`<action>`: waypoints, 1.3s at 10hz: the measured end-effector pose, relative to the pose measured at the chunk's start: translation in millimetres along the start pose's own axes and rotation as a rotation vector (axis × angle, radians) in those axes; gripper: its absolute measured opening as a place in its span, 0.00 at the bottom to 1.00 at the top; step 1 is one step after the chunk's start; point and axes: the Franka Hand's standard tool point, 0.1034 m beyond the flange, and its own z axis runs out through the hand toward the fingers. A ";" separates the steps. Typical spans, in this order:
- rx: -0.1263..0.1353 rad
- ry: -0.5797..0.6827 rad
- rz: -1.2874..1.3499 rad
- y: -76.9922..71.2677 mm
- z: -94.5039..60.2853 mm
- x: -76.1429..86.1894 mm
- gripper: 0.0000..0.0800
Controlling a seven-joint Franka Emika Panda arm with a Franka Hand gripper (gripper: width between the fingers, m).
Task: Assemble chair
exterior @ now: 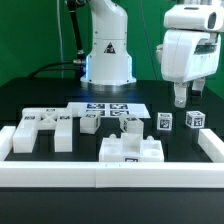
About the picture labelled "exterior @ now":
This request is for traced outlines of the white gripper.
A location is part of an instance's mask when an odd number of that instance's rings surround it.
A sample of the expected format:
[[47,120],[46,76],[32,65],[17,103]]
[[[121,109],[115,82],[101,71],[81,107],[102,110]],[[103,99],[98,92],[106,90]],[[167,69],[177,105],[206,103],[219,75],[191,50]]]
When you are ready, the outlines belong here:
[[200,31],[173,30],[165,33],[163,43],[156,48],[164,80],[174,84],[174,105],[184,108],[188,84],[191,94],[202,97],[206,79],[217,71],[220,55],[220,35]]

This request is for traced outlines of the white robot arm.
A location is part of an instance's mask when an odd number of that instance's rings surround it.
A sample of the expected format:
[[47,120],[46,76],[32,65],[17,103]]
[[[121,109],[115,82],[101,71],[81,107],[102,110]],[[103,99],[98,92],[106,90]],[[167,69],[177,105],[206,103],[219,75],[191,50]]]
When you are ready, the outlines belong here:
[[[77,63],[85,68],[81,84],[99,91],[117,91],[133,85],[132,57],[127,52],[125,10],[112,0],[66,0],[74,34],[80,37],[76,10],[86,4],[92,14],[92,50],[77,44]],[[167,28],[156,48],[162,78],[174,84],[174,104],[183,108],[187,89],[200,94],[205,78],[217,71],[224,32],[224,0],[176,0],[165,13]]]

